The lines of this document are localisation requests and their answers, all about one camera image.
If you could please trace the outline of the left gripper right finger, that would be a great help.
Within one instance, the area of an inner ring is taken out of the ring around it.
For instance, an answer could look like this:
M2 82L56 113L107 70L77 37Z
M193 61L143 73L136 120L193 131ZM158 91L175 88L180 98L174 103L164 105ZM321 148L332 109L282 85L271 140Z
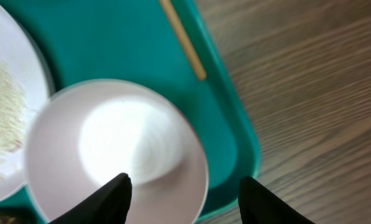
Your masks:
M238 204L243 224L313 224L251 176L240 180Z

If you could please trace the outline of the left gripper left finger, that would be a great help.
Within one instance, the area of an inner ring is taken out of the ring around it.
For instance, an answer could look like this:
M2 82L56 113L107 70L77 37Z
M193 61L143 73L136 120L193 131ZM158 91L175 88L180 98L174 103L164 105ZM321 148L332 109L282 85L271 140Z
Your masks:
M124 224L131 198L131 179L121 173L50 224Z

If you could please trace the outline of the large white plate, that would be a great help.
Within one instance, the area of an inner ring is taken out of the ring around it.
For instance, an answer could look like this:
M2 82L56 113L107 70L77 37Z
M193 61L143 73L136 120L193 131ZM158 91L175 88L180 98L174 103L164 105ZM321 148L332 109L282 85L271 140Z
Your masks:
M53 91L39 47L0 5L0 202L25 185L25 135Z

